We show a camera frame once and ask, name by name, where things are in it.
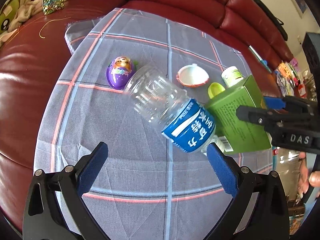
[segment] picture frame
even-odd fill
[[[292,0],[300,18],[302,18],[308,10],[308,5],[304,0]]]

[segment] cardboard box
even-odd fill
[[[225,153],[253,152],[271,147],[263,126],[240,121],[239,106],[266,109],[263,95],[252,75],[226,89],[206,103],[205,108],[216,119],[216,134],[226,146]]]

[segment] plaid tablecloth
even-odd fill
[[[231,196],[221,188],[205,155],[186,154],[173,146],[132,109],[121,91],[110,88],[106,68],[118,56],[137,60],[139,66],[154,63],[201,103],[208,100],[211,82],[223,84],[225,68],[235,65],[245,76],[250,69],[239,51],[157,15],[115,9],[98,22],[92,23],[95,27],[52,92],[39,130],[34,169],[61,171],[104,141],[109,157],[83,200],[112,240],[203,239]],[[88,33],[77,24],[73,30],[78,41]],[[177,71],[192,63],[207,71],[207,85],[192,89],[176,81]],[[271,150],[234,158],[254,172],[268,173],[272,168]],[[60,195],[58,200],[70,229],[78,232]]]

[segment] purple egg toy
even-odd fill
[[[106,75],[112,88],[122,90],[135,72],[134,63],[128,57],[117,57],[108,66]]]

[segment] blue bottle label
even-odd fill
[[[162,134],[183,151],[193,152],[206,142],[215,126],[213,116],[195,99],[190,99]]]

